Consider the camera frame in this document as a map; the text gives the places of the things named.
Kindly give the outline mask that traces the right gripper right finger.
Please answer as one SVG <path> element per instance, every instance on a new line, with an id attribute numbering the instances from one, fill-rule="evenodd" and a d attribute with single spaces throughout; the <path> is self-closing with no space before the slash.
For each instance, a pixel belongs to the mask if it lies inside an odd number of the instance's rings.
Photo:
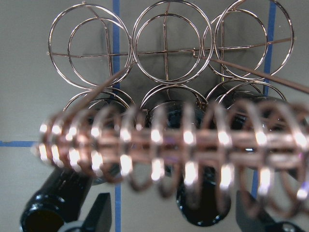
<path id="1" fill-rule="evenodd" d="M 236 222 L 242 232 L 286 232 L 284 222 L 276 222 L 247 191 L 236 193 Z"/>

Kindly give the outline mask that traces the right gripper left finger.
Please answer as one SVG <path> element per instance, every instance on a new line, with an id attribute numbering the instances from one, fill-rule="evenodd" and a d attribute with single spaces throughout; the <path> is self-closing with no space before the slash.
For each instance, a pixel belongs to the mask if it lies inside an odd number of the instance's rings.
<path id="1" fill-rule="evenodd" d="M 109 232 L 112 225 L 110 193 L 100 193 L 78 232 Z"/>

